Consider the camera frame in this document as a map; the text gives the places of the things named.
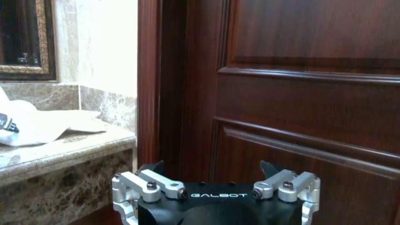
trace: white cloth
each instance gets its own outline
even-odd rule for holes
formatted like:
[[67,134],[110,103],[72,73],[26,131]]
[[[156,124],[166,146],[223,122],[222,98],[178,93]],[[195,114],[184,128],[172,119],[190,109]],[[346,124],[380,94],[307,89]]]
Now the white cloth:
[[0,87],[0,113],[12,118],[20,132],[0,130],[0,143],[10,146],[42,144],[55,141],[66,130],[102,132],[95,118],[100,112],[86,110],[39,111],[27,101],[10,101]]

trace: silver metal bracket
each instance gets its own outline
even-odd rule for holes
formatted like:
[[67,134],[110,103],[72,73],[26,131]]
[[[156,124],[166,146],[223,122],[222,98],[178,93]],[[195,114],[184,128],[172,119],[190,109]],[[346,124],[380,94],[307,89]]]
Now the silver metal bracket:
[[152,170],[143,170],[138,176],[147,181],[154,181],[160,186],[162,191],[170,199],[186,199],[188,196],[184,184],[180,181],[171,180]]
[[279,188],[283,182],[294,179],[294,171],[282,170],[278,174],[264,181],[258,181],[254,185],[254,197],[256,199],[268,199],[274,196],[274,191]]
[[124,225],[139,225],[136,216],[136,206],[130,201],[136,202],[140,198],[148,203],[160,200],[160,187],[151,184],[143,178],[124,172],[112,178],[112,207],[120,213]]
[[279,198],[290,203],[298,198],[304,201],[302,224],[311,225],[312,214],[320,210],[320,179],[314,173],[303,172],[292,181],[280,185]]

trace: mirror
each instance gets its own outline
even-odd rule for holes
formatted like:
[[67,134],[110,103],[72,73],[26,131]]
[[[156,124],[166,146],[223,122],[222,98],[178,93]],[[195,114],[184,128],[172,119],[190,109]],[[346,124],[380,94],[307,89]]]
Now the mirror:
[[0,0],[0,79],[55,80],[51,0]]

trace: door frame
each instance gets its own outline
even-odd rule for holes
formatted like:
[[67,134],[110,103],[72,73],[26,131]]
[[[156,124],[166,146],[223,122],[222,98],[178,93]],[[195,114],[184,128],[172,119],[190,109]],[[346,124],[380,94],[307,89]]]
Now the door frame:
[[138,165],[180,173],[187,0],[139,0]]

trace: countertop edge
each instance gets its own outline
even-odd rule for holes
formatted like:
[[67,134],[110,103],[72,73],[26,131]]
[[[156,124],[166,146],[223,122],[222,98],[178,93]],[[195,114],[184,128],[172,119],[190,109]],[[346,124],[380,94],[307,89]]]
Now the countertop edge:
[[136,149],[136,136],[76,149],[68,154],[46,157],[40,162],[35,160],[8,166],[2,170],[6,176],[0,174],[0,187],[127,149]]

